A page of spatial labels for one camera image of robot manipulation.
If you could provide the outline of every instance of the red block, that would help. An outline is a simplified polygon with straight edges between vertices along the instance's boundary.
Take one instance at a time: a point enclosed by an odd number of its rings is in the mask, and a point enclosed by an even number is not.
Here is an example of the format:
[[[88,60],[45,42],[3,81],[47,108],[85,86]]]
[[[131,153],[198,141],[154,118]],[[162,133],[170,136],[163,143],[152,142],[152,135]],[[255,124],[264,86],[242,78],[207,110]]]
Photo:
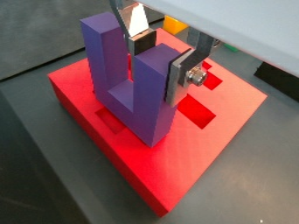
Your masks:
[[[159,30],[162,42],[180,52],[188,47]],[[96,100],[85,59],[49,74],[61,105],[159,216],[174,209],[267,98],[214,61],[203,64],[219,84],[212,90],[191,86],[171,132],[152,149]]]

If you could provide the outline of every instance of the purple u-shaped block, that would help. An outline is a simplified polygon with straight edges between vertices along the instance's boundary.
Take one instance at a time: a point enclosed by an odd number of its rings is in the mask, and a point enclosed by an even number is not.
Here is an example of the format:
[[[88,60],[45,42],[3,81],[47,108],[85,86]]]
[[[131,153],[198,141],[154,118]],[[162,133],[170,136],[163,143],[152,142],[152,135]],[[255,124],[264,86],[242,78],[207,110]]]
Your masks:
[[[170,61],[179,56],[167,45],[136,55],[135,81],[127,74],[127,45],[109,12],[80,20],[97,100],[144,143],[154,147],[170,132],[175,108],[164,102]]]

